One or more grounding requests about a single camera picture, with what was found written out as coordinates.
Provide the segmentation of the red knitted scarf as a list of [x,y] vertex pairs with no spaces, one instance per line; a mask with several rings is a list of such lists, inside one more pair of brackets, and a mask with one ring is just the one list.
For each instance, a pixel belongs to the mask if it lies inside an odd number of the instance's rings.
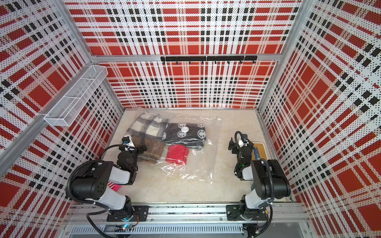
[[177,165],[186,165],[189,149],[183,145],[171,145],[168,147],[168,153],[165,161]]

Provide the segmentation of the black smiley pattern scarf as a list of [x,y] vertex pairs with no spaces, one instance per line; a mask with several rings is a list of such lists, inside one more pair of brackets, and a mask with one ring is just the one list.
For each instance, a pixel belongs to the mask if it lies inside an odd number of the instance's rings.
[[[181,132],[182,127],[188,127],[188,133]],[[172,123],[164,131],[162,142],[167,145],[183,145],[192,149],[203,149],[206,142],[204,124]]]

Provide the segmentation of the clear plastic vacuum bag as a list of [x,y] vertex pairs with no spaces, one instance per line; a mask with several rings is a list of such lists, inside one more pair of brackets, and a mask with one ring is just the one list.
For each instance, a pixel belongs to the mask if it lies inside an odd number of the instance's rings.
[[218,139],[221,128],[221,121],[218,121],[217,118],[220,117],[202,116],[199,113],[191,115],[189,112],[166,112],[164,110],[148,110],[139,108],[137,109],[136,115],[132,123],[137,119],[138,116],[140,116],[145,111],[160,114],[161,116],[168,118],[169,124],[204,124],[206,129],[206,142],[204,143],[203,149],[198,150],[188,148],[189,154],[186,165],[177,165],[175,163],[166,162],[165,159],[168,153],[168,147],[170,145],[163,143],[165,144],[165,147],[161,155],[161,158],[158,160],[158,162],[156,164],[152,164],[139,161],[139,167],[147,171],[151,170],[157,173],[162,173],[167,176],[211,183],[213,169],[215,167]]

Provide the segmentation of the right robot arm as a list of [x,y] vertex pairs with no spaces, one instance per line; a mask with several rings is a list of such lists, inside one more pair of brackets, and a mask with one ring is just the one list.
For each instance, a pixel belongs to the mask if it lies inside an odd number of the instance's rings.
[[239,204],[227,205],[229,221],[265,221],[267,209],[276,199],[289,197],[291,186],[279,162],[268,159],[263,143],[249,139],[234,138],[229,141],[228,150],[237,156],[234,175],[241,181],[252,181],[251,192],[243,195]]

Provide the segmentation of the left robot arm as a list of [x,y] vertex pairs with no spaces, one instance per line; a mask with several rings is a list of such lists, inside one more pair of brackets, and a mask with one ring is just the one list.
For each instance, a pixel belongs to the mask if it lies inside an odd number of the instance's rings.
[[[119,148],[117,162],[104,161],[104,153]],[[106,147],[99,160],[84,162],[70,174],[65,188],[66,195],[73,201],[93,204],[108,212],[107,222],[145,222],[149,206],[132,205],[131,198],[121,195],[109,187],[114,185],[133,185],[138,171],[138,155],[146,151],[146,146],[133,147],[116,144]]]

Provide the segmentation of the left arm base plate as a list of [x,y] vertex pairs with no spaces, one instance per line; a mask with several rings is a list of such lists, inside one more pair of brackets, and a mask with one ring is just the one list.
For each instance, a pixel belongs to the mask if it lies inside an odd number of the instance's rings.
[[107,222],[145,222],[149,212],[148,205],[133,205],[131,209],[110,211]]

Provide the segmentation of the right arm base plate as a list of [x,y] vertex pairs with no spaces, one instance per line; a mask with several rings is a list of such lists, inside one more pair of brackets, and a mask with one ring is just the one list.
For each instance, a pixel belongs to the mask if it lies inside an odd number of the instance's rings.
[[244,205],[226,205],[228,221],[266,221],[267,213],[263,209],[248,209]]

